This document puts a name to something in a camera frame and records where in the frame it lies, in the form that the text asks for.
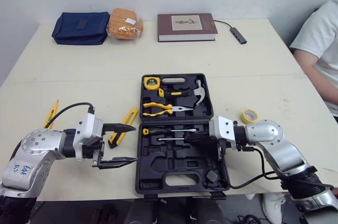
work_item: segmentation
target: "person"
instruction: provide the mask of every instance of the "person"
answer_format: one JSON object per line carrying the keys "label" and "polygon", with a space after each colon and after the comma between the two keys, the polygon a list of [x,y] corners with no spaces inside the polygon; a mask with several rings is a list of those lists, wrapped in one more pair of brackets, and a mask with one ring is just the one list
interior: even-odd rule
{"label": "person", "polygon": [[[306,20],[290,45],[293,55],[338,122],[338,0],[329,0]],[[281,224],[282,193],[263,194],[262,208]]]}

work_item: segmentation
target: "toolbox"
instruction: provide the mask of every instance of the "toolbox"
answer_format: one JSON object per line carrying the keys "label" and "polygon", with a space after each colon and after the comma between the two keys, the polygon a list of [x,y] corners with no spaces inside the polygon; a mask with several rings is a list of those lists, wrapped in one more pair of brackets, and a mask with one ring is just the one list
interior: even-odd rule
{"label": "toolbox", "polygon": [[[205,143],[213,109],[205,75],[150,74],[142,77],[136,191],[145,199],[160,193],[210,192],[223,199],[217,141]],[[172,185],[185,175],[193,184]]]}

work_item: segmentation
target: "toolbox latch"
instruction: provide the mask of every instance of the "toolbox latch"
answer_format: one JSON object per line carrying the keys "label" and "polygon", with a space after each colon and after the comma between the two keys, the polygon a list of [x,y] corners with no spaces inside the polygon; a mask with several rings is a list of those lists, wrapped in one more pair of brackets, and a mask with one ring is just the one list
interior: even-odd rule
{"label": "toolbox latch", "polygon": [[158,200],[158,194],[144,195],[144,201],[157,201],[157,200]]}
{"label": "toolbox latch", "polygon": [[225,200],[227,199],[227,195],[225,195],[222,191],[212,191],[210,192],[211,198],[213,200]]}

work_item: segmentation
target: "book cover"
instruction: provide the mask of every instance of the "book cover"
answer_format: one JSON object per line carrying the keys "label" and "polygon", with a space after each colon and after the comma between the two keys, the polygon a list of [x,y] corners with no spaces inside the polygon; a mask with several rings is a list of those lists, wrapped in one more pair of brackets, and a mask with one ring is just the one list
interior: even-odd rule
{"label": "book cover", "polygon": [[210,13],[158,14],[157,34],[159,36],[217,34],[217,29]]}

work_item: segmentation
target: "handwritten label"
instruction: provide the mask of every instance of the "handwritten label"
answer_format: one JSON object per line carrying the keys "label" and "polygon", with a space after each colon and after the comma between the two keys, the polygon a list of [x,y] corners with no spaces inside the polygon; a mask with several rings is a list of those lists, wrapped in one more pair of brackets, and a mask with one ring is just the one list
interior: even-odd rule
{"label": "handwritten label", "polygon": [[20,174],[22,176],[28,176],[31,172],[31,167],[28,165],[14,164],[13,173]]}
{"label": "handwritten label", "polygon": [[127,18],[127,19],[126,19],[126,22],[129,23],[129,24],[131,24],[131,25],[134,25],[134,24],[136,23],[135,20],[130,19],[130,18]]}

